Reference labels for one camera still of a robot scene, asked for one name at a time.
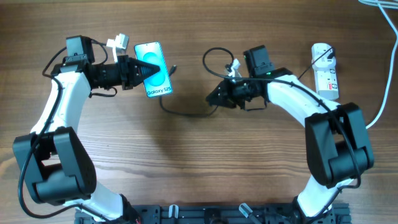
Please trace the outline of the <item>blue Galaxy smartphone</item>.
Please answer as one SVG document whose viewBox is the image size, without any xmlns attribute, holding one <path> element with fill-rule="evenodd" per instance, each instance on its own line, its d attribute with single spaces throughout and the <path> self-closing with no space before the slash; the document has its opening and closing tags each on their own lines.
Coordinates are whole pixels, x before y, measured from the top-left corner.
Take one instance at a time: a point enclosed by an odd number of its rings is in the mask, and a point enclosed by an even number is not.
<svg viewBox="0 0 398 224">
<path fill-rule="evenodd" d="M 134 46 L 136 58 L 159 66 L 160 71 L 144 80 L 144 88 L 149 98 L 168 95 L 173 92 L 169 71 L 160 42 L 148 42 Z"/>
</svg>

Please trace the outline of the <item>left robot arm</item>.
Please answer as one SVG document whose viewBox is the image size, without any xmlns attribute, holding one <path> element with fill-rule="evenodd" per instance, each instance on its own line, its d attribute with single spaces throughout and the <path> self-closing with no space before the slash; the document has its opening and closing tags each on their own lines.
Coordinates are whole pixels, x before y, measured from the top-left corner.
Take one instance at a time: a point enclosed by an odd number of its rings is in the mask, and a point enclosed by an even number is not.
<svg viewBox="0 0 398 224">
<path fill-rule="evenodd" d="M 152 63 L 126 55 L 129 38 L 119 34 L 102 45 L 111 48 L 114 62 L 96 63 L 95 39 L 76 35 L 66 39 L 67 55 L 50 61 L 42 74 L 52 89 L 44 111 L 30 133 L 16 137 L 12 149 L 20 168 L 17 195 L 21 209 L 32 218 L 23 192 L 37 204 L 56 207 L 57 213 L 75 209 L 97 223 L 140 223 L 140 214 L 125 196 L 100 184 L 95 166 L 77 136 L 80 116 L 98 88 L 130 90 L 159 72 Z"/>
</svg>

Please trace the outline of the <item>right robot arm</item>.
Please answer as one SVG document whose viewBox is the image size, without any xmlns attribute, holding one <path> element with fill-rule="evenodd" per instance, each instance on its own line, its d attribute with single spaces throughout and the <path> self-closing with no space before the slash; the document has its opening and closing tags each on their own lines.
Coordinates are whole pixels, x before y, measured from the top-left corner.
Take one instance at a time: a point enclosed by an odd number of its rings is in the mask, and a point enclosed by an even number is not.
<svg viewBox="0 0 398 224">
<path fill-rule="evenodd" d="M 331 210 L 344 189 L 357 189 L 361 176 L 374 166 L 374 154 L 358 105 L 341 105 L 303 85 L 284 67 L 275 68 L 265 45 L 243 53 L 248 77 L 233 58 L 222 81 L 206 97 L 211 106 L 240 107 L 253 98 L 281 107 L 305 128 L 307 164 L 311 176 L 294 200 L 291 219 L 313 223 Z"/>
</svg>

